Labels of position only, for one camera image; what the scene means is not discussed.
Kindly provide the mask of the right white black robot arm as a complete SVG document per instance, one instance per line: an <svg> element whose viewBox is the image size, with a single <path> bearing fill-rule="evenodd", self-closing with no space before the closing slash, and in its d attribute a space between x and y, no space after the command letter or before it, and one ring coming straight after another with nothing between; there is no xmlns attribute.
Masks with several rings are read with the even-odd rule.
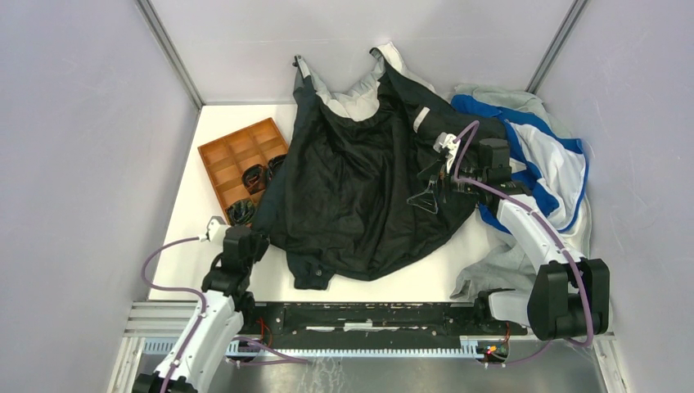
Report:
<svg viewBox="0 0 694 393"><path fill-rule="evenodd" d="M527 290L481 291L472 313L475 328L493 334L505 322L513 322L529 328L542 341L576 337L589 341L607 332L610 270L606 263L587 258L563 240L539 211L530 190L512 179L506 141L479 141L480 152L471 167L462 166L460 141L452 134L440 134L434 143L436 159L417 176L427 186L409 197L408 204L437 213L444 197L455 192L475 197L511 234L535 271L534 283Z"/></svg>

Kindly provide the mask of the grey black zip jacket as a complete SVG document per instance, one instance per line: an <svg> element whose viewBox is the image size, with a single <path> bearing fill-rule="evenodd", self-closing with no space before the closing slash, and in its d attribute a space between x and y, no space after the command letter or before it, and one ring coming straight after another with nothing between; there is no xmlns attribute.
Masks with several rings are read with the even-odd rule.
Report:
<svg viewBox="0 0 694 393"><path fill-rule="evenodd" d="M374 281L440 248L477 202L436 190L436 213L408 204L426 189L419 173L437 159L437 137L462 136L471 168L480 140L507 136L500 120L456 111L394 44L371 54L373 70L344 93L294 60L291 142L252 226L285 251L299 290L325 290L335 275Z"/></svg>

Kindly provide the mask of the grey hoodie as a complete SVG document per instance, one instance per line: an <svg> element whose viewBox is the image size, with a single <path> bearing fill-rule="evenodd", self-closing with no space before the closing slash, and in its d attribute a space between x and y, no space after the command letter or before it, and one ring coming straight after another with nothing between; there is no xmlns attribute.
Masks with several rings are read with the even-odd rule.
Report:
<svg viewBox="0 0 694 393"><path fill-rule="evenodd" d="M467 83L459 84L455 88L454 96L457 94L469 94L484 103L504 105L512 109L532 112L546 120L556 135L562 138L573 138L568 128L550 115L543 100L533 93L491 85ZM520 169L524 169L524 166L511 158L512 173ZM587 212L584 224L581 224L573 234L560 233L560 235L575 249L584 255L590 255L590 237L593 223L587 197L587 187L583 207ZM512 238L511 234L494 218L494 215L487 207L480 207L480 216L486 224L494 228L501 243L479 262L465 267L458 274L456 287L451 297L462 301L471 301L477 297L480 291L491 289L531 289L535 279L535 271L530 258L517 241Z"/></svg>

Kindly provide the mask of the orange compartment tray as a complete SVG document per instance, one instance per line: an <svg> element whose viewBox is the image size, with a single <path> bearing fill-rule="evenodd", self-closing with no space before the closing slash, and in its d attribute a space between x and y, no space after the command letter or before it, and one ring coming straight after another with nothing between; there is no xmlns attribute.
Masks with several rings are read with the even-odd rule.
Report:
<svg viewBox="0 0 694 393"><path fill-rule="evenodd" d="M250 198L257 207L269 184L267 180L263 191L250 195L241 180L245 170L256 164L267 167L274 156L288 152L288 144L275 121L267 118L202 144L197 150L228 222L225 210L233 202Z"/></svg>

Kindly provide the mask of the blue white jacket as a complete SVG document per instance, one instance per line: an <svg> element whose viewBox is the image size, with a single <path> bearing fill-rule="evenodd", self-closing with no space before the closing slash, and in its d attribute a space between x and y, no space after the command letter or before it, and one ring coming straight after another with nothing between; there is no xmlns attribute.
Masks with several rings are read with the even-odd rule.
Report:
<svg viewBox="0 0 694 393"><path fill-rule="evenodd" d="M573 234L584 224L589 165L579 139L556 135L546 120L532 112L484 103L469 94L453 96L451 105L463 114L502 122L511 158L524 166L511 178L530 189L559 233Z"/></svg>

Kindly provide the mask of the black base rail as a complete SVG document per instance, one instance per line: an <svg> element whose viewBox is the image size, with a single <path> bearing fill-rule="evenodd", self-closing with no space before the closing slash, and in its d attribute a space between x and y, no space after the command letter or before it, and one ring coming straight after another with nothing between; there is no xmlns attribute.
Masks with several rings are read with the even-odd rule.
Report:
<svg viewBox="0 0 694 393"><path fill-rule="evenodd" d="M241 329L276 350L447 350L462 338L524 336L466 303L258 303Z"/></svg>

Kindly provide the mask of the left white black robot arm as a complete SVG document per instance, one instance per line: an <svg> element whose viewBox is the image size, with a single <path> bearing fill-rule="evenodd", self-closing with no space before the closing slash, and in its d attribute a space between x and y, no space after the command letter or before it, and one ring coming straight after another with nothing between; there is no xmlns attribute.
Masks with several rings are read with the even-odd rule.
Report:
<svg viewBox="0 0 694 393"><path fill-rule="evenodd" d="M199 289L154 283L146 275L148 265L162 251L188 242L221 246ZM214 375L238 333L251 331L258 320L255 298L249 291L253 266L268 249L268 239L246 226L230 226L212 217L204 233L164 244L153 251L141 269L151 289L184 292L197 298L173 348L153 373L135 378L133 392L207 392Z"/></svg>

